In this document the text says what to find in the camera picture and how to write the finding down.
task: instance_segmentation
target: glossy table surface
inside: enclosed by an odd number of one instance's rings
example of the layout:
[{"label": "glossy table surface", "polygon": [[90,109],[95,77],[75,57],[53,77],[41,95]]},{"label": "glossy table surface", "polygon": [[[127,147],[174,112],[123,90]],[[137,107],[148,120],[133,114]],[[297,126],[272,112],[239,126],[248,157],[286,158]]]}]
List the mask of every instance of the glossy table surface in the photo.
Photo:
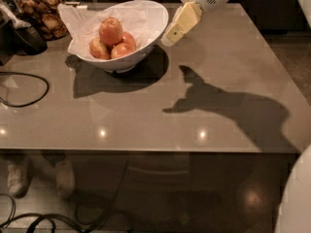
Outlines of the glossy table surface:
[{"label": "glossy table surface", "polygon": [[[177,5],[165,6],[172,16]],[[309,104],[238,4],[204,15],[172,48],[158,41],[124,74],[69,54],[70,41],[1,67],[51,89],[29,107],[0,105],[0,149],[292,152],[311,142]],[[20,76],[0,84],[10,101],[45,89]]]}]

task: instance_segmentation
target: shoe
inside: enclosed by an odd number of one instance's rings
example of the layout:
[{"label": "shoe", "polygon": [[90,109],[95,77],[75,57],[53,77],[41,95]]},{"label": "shoe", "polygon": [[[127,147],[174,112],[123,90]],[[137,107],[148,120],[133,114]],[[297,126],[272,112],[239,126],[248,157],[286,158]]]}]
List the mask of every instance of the shoe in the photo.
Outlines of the shoe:
[{"label": "shoe", "polygon": [[25,156],[22,160],[8,161],[8,190],[15,198],[26,195],[30,186],[30,159]]},{"label": "shoe", "polygon": [[68,158],[55,164],[57,194],[61,199],[68,199],[75,190],[76,182],[72,163]]}]

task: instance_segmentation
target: bowl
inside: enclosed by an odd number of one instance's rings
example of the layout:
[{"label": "bowl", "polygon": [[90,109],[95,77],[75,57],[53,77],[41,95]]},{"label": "bowl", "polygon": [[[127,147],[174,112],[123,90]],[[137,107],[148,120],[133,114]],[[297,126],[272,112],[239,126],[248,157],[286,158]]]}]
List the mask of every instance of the bowl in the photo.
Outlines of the bowl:
[{"label": "bowl", "polygon": [[[106,10],[126,8],[128,3],[130,2],[120,3]],[[77,54],[77,56],[83,61],[111,73],[127,72],[134,68],[137,63],[143,60],[153,50],[156,40],[164,32],[169,19],[167,10],[161,4],[149,0],[141,0],[141,4],[145,12],[148,39],[144,44],[138,46],[135,52],[121,58],[110,60],[96,59],[89,57],[87,54]]]}]

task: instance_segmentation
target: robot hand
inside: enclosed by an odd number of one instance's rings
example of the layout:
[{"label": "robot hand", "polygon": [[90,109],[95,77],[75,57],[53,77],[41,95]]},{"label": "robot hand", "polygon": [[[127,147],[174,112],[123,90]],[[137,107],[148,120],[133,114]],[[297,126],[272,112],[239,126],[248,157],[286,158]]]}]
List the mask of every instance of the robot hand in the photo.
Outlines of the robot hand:
[{"label": "robot hand", "polygon": [[204,12],[219,8],[228,0],[181,0],[184,4],[175,13],[167,26],[161,41],[171,47],[184,37],[201,20]]}]

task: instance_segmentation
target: floor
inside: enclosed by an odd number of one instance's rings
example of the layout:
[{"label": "floor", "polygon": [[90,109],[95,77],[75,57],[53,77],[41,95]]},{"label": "floor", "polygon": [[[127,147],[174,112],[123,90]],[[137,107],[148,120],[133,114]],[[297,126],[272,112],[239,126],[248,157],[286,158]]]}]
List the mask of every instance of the floor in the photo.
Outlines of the floor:
[{"label": "floor", "polygon": [[[311,105],[311,37],[264,35]],[[272,233],[294,154],[92,154],[74,153],[76,190],[57,196],[54,169],[39,153],[29,155],[33,179],[16,199],[16,216],[52,214],[60,232]],[[0,193],[7,194],[7,166],[0,159]],[[0,222],[12,202],[0,195]],[[36,219],[13,221],[3,232],[24,232]],[[44,220],[38,231],[50,232]]]}]

